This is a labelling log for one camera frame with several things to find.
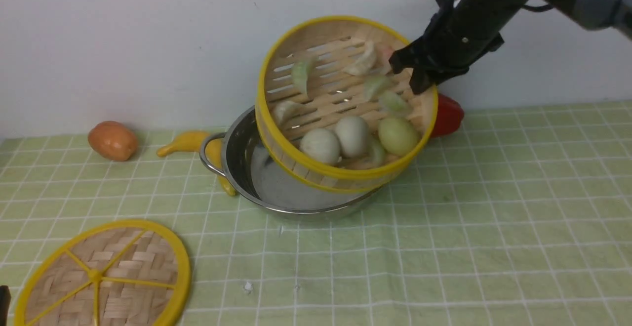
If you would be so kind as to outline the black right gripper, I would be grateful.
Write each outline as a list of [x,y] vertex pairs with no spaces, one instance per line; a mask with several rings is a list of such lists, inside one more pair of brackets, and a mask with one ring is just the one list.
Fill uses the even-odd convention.
[[466,74],[478,59],[501,44],[502,0],[445,0],[423,35],[389,59],[393,73],[412,69],[409,87],[420,95],[435,82]]

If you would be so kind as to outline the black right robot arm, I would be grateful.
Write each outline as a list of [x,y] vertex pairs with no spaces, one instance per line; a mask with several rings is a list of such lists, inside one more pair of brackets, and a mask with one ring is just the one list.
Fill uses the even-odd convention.
[[589,31],[614,28],[631,36],[631,0],[436,0],[438,12],[424,34],[389,58],[393,73],[411,69],[409,86],[422,94],[468,72],[504,44],[500,34],[521,9],[555,8]]

